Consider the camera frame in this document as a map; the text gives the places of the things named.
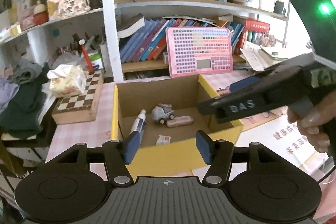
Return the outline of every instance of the keyboard chart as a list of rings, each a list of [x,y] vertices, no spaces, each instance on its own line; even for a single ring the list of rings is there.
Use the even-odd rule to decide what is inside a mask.
[[[166,38],[171,77],[233,71],[227,28],[169,27]]]

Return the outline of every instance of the purple book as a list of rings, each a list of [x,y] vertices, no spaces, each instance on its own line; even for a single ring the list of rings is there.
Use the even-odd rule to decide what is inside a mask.
[[[149,34],[149,36],[142,42],[141,46],[139,49],[136,51],[135,55],[132,58],[133,62],[139,62],[141,55],[143,54],[144,51],[147,50],[149,45],[152,42],[152,39],[154,36],[157,34],[158,31],[162,28],[162,26],[165,24],[167,19],[162,18],[159,23],[155,26],[154,30]]]

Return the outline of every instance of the tissue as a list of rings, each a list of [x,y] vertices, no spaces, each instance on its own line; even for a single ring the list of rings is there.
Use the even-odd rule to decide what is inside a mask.
[[[50,90],[57,98],[83,95],[86,77],[80,66],[59,65],[47,73]]]

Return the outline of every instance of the chessboard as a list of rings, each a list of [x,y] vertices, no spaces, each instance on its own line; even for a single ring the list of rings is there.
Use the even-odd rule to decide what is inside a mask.
[[[94,121],[103,82],[102,71],[97,70],[87,76],[82,95],[59,98],[52,113],[56,124]]]

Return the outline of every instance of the fingernail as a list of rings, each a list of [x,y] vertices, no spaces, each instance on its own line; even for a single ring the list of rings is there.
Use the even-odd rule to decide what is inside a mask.
[[[320,147],[319,152],[320,153],[326,153],[326,152],[328,152],[328,148],[327,147]]]
[[[309,128],[307,128],[307,132],[309,134],[318,134],[318,133],[320,133],[318,127],[309,127]]]
[[[316,120],[320,119],[320,114],[314,109],[301,120],[301,125],[305,128],[311,127]]]
[[[319,140],[317,143],[320,145],[320,147],[329,147],[330,146],[330,140],[329,139],[328,140]]]

